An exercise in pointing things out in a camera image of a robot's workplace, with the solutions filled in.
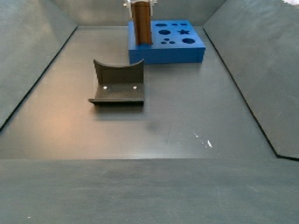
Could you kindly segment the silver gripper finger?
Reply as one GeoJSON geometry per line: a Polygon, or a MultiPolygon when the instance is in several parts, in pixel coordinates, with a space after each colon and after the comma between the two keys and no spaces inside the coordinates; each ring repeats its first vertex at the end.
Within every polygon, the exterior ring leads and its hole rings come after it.
{"type": "Polygon", "coordinates": [[[123,5],[125,7],[130,7],[133,3],[133,0],[125,0],[123,5]]]}

